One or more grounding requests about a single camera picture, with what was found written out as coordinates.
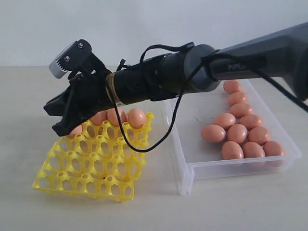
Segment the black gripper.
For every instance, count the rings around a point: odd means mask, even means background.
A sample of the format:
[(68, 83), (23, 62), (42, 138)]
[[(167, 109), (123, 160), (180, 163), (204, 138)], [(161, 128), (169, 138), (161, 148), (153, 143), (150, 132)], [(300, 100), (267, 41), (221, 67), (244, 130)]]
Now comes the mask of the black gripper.
[(69, 80), (69, 92), (62, 92), (44, 105), (49, 116), (62, 116), (61, 121), (52, 126), (59, 137), (69, 135), (97, 112), (113, 107), (106, 87), (109, 73), (77, 74)]

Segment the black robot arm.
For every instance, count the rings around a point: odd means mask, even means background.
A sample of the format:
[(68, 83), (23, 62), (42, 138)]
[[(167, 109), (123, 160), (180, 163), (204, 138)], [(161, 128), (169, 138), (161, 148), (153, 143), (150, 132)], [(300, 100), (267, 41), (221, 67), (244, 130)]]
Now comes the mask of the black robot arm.
[(157, 44), (167, 52), (134, 65), (122, 60), (115, 72), (81, 39), (50, 64), (56, 78), (68, 74), (69, 86), (44, 105), (61, 121), (52, 128), (59, 136), (99, 111), (146, 100), (163, 101), (181, 94), (209, 92), (221, 81), (263, 78), (304, 110), (308, 97), (308, 25), (302, 23), (229, 48), (205, 44), (180, 47)]

